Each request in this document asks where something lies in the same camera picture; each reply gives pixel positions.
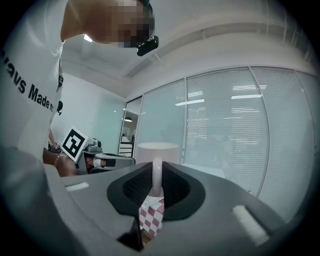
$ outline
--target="hand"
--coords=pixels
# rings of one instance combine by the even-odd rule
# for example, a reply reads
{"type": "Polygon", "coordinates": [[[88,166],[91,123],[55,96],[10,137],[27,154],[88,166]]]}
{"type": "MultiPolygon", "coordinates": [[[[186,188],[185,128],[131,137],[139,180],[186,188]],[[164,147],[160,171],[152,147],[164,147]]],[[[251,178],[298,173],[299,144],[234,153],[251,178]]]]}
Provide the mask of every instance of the hand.
{"type": "Polygon", "coordinates": [[[60,153],[62,152],[62,149],[61,149],[60,146],[57,146],[57,147],[56,147],[56,152],[57,152],[58,154],[60,154],[60,153]]]}
{"type": "Polygon", "coordinates": [[[76,176],[77,169],[75,166],[75,162],[72,161],[67,156],[61,156],[56,165],[56,169],[60,175],[60,177],[68,177],[68,176],[76,176]]]}

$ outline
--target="light fixture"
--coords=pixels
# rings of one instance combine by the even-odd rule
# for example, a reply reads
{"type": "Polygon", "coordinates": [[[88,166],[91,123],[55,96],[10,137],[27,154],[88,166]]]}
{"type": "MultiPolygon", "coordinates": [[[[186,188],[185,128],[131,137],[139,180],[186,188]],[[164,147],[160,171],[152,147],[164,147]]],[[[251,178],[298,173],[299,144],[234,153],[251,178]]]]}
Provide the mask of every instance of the light fixture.
{"type": "Polygon", "coordinates": [[[186,104],[193,104],[193,103],[199,103],[199,102],[205,102],[205,100],[204,99],[197,99],[197,100],[191,100],[191,101],[187,101],[187,102],[177,103],[175,105],[182,106],[182,105],[186,105],[186,104]]]}
{"type": "Polygon", "coordinates": [[[89,36],[87,36],[86,34],[84,35],[84,40],[87,40],[90,43],[92,42],[92,39],[89,36]]]}
{"type": "Polygon", "coordinates": [[[132,118],[129,117],[129,116],[127,116],[127,117],[124,118],[124,121],[126,121],[126,122],[132,122],[132,118]]]}
{"type": "Polygon", "coordinates": [[[252,95],[239,95],[239,96],[232,96],[231,99],[249,99],[249,98],[261,98],[261,94],[252,94],[252,95]]]}
{"type": "Polygon", "coordinates": [[[199,96],[199,95],[203,95],[204,93],[201,91],[195,91],[195,92],[190,92],[188,93],[188,98],[191,98],[191,97],[196,97],[196,96],[199,96]]]}

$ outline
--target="checkered napkin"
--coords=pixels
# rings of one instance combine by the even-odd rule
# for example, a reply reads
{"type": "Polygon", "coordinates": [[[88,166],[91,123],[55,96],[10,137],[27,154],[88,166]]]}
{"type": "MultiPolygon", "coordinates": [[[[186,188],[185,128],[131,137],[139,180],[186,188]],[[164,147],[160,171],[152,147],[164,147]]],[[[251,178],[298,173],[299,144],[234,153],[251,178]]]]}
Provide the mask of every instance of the checkered napkin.
{"type": "Polygon", "coordinates": [[[157,236],[162,228],[162,219],[165,212],[164,199],[154,203],[148,207],[139,208],[139,223],[140,229],[144,229],[152,236],[157,236]]]}

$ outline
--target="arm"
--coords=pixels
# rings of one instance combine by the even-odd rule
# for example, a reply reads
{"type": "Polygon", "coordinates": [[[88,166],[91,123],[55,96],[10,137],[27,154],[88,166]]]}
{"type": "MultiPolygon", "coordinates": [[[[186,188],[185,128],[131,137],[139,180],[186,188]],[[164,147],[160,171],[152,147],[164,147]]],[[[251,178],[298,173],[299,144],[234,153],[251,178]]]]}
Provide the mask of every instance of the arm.
{"type": "Polygon", "coordinates": [[[59,154],[51,153],[48,150],[44,149],[43,150],[43,163],[55,166],[56,164],[56,169],[60,175],[60,177],[66,177],[66,176],[76,176],[77,175],[77,169],[75,166],[74,161],[72,161],[69,157],[67,156],[61,156],[57,163],[56,159],[59,156],[59,154]]]}
{"type": "Polygon", "coordinates": [[[53,134],[52,134],[52,130],[50,129],[50,131],[49,131],[49,139],[50,139],[50,141],[51,141],[51,143],[53,144],[53,147],[57,147],[57,144],[56,144],[56,141],[55,141],[55,139],[54,139],[54,136],[53,136],[53,134]]]}

